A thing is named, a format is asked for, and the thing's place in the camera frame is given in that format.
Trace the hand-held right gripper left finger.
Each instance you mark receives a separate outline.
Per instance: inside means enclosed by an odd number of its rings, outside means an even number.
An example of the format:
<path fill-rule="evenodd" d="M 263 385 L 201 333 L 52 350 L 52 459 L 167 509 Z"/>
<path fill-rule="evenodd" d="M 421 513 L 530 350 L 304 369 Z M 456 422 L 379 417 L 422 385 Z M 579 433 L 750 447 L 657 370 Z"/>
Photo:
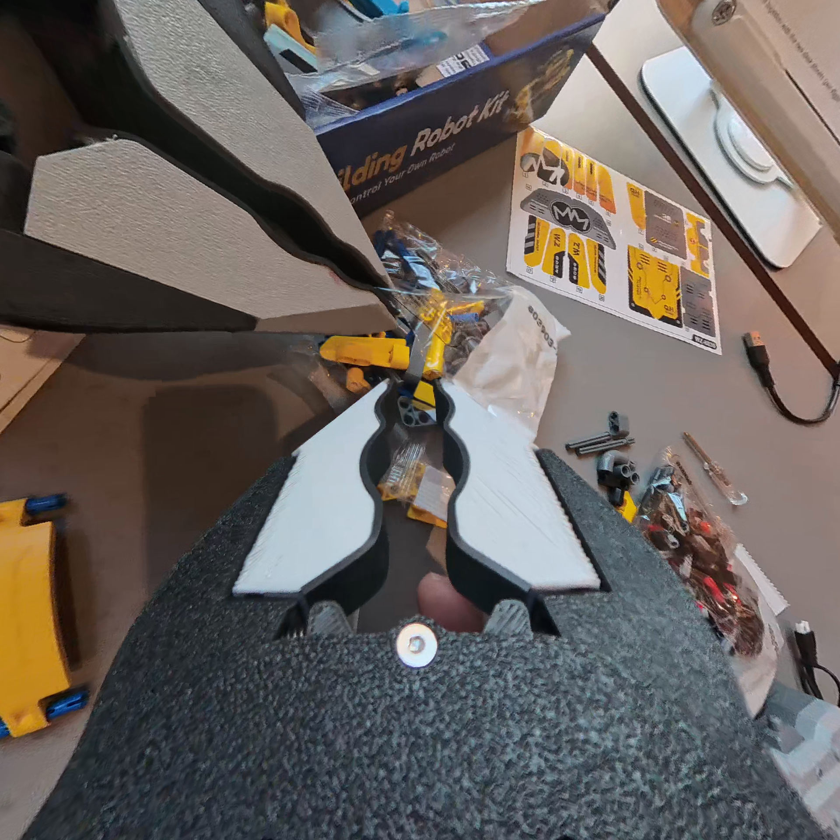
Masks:
<path fill-rule="evenodd" d="M 384 381 L 295 450 L 232 587 L 238 599 L 290 599 L 305 612 L 358 611 L 383 586 L 389 549 L 375 481 L 389 454 Z"/>

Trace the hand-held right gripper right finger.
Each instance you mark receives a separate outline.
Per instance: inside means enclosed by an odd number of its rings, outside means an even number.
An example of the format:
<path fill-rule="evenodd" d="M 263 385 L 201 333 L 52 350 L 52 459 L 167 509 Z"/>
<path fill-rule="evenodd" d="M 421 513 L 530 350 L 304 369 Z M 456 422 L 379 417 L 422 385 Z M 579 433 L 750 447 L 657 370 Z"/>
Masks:
<path fill-rule="evenodd" d="M 592 553 L 536 448 L 452 382 L 437 389 L 447 507 L 446 568 L 456 591 L 490 614 L 503 601 L 548 618 L 547 600 L 598 592 Z"/>

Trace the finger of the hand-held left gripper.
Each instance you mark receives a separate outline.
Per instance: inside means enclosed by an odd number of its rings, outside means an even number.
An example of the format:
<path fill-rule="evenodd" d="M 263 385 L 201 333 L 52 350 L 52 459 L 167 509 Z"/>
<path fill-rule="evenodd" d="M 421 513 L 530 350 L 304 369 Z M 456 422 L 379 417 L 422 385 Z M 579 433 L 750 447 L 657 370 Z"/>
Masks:
<path fill-rule="evenodd" d="M 293 255 L 248 209 L 143 143 L 105 140 L 38 157 L 25 233 L 146 280 L 92 293 L 102 327 L 128 331 L 383 333 L 371 290 Z"/>
<path fill-rule="evenodd" d="M 279 69 L 268 76 L 234 2 L 104 2 L 119 126 L 235 198 L 289 253 L 359 286 L 390 287 L 380 258 Z"/>

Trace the clear bag of small pins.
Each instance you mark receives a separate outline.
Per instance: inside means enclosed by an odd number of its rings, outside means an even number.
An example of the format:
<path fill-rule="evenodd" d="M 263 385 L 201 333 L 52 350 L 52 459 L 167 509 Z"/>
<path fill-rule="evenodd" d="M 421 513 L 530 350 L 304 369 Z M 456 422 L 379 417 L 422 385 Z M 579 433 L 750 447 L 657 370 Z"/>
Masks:
<path fill-rule="evenodd" d="M 409 518 L 445 528 L 455 485 L 433 461 L 430 429 L 443 412 L 438 387 L 458 386 L 531 443 L 568 331 L 531 292 L 392 212 L 372 240 L 386 270 L 384 298 L 395 330 L 321 339 L 318 356 L 352 395 L 394 384 L 392 457 L 377 489 Z"/>

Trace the blue cardboard kit box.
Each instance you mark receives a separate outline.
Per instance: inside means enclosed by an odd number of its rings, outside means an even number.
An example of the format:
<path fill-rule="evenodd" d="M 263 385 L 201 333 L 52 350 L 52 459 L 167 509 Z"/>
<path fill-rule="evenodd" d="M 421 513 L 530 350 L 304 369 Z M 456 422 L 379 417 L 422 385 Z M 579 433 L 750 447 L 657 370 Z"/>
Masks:
<path fill-rule="evenodd" d="M 306 121 L 355 212 L 371 214 L 543 117 L 607 14 L 348 118 Z"/>

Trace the yellow panel brick blue pin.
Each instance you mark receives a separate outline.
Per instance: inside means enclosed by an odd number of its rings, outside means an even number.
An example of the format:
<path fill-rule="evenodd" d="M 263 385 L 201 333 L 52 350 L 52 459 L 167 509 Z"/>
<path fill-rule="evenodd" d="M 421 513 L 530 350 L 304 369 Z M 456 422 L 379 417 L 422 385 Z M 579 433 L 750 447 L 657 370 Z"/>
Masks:
<path fill-rule="evenodd" d="M 1 504 L 1 739 L 18 739 L 84 709 L 70 681 L 56 588 L 56 515 L 64 493 Z"/>

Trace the person's right hand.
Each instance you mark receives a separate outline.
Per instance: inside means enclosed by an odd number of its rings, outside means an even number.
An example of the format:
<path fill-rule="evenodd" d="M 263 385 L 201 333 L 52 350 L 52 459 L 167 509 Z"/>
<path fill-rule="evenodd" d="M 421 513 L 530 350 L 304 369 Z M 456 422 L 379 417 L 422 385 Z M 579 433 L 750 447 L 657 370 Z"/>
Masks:
<path fill-rule="evenodd" d="M 487 615 L 459 594 L 444 574 L 429 572 L 416 588 L 418 612 L 443 629 L 457 634 L 480 634 Z"/>

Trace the large white label parts bag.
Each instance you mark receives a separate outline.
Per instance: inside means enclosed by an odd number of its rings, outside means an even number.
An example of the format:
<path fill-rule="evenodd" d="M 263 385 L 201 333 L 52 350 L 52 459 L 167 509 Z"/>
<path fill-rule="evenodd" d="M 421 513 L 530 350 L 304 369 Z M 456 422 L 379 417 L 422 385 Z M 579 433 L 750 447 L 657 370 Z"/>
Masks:
<path fill-rule="evenodd" d="M 247 2 L 317 128 L 603 18 L 612 2 Z"/>

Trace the clear bag black red parts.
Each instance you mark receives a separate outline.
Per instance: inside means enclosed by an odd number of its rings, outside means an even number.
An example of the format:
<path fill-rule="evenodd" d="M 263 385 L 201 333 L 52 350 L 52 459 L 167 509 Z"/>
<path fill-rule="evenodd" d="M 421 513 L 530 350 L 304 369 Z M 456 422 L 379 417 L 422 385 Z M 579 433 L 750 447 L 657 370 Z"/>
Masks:
<path fill-rule="evenodd" d="M 777 675 L 781 626 L 743 546 L 671 447 L 648 475 L 634 524 L 697 604 L 757 717 Z"/>

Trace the sticker sheet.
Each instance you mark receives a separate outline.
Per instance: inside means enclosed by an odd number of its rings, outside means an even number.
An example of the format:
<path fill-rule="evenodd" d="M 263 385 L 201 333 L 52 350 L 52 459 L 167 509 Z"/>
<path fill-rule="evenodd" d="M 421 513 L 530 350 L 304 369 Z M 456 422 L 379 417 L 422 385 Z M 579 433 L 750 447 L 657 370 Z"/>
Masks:
<path fill-rule="evenodd" d="M 507 271 L 721 355 L 709 219 L 543 131 L 517 137 Z"/>

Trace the grey battery hub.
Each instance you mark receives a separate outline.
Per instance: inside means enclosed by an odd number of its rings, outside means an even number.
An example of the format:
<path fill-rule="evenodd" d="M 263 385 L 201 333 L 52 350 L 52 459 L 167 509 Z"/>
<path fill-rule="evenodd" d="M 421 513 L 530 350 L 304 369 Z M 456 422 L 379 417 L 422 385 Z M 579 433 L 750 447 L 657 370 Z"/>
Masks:
<path fill-rule="evenodd" d="M 774 684 L 766 700 L 770 754 L 824 830 L 839 838 L 839 709 Z"/>

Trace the instruction sign on white stand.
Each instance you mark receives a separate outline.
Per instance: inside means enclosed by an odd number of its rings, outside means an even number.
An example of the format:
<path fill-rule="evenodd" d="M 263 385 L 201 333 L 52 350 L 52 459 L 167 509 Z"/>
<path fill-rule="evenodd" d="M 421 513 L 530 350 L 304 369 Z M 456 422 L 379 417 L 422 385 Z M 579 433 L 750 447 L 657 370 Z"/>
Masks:
<path fill-rule="evenodd" d="M 839 2 L 659 1 L 683 45 L 645 61 L 648 99 L 759 255 L 839 237 Z"/>

